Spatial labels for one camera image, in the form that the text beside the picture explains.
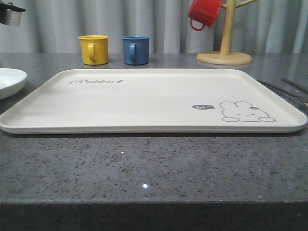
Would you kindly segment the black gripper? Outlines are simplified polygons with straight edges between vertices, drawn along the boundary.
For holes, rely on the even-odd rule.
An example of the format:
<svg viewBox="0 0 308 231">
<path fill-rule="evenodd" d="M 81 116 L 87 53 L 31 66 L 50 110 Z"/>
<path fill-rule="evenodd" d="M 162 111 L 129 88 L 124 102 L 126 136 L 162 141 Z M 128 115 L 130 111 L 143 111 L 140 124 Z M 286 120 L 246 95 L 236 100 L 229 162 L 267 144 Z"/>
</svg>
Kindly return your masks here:
<svg viewBox="0 0 308 231">
<path fill-rule="evenodd" d="M 8 26 L 19 26 L 21 15 L 26 10 L 14 6 L 12 2 L 0 2 L 0 23 Z"/>
</svg>

